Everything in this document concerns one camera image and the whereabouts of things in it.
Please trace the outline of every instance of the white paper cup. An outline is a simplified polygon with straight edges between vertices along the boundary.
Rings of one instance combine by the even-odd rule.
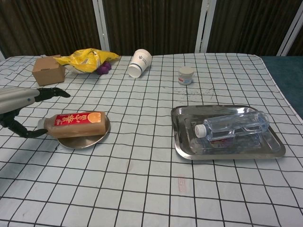
[[[133,78],[138,78],[151,63],[152,56],[147,50],[136,50],[131,63],[128,65],[127,73]]]

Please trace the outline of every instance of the snack bag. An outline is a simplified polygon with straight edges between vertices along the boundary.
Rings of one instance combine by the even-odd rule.
[[[110,61],[118,58],[119,55],[101,51],[93,48],[77,50],[70,56],[54,58],[64,66],[68,71],[74,73],[87,73],[95,71],[105,61]]]

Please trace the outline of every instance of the cardboard box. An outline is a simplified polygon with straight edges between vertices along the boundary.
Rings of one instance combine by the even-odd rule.
[[[55,59],[60,55],[38,58],[33,68],[33,75],[40,86],[64,82],[65,67]]]

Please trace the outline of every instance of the teal cloth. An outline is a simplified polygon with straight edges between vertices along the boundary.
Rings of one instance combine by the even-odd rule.
[[[303,57],[261,57],[280,90],[303,118]]]

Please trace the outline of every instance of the curtain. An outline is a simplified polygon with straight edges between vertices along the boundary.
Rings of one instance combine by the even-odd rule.
[[[100,49],[92,1],[0,0],[0,47],[5,57]]]
[[[207,52],[276,55],[302,0],[217,0]]]
[[[103,0],[111,50],[195,51],[202,0]]]
[[[290,48],[287,56],[303,56],[303,26],[301,27],[301,30],[299,31],[296,39],[294,40],[294,43],[292,47]]]

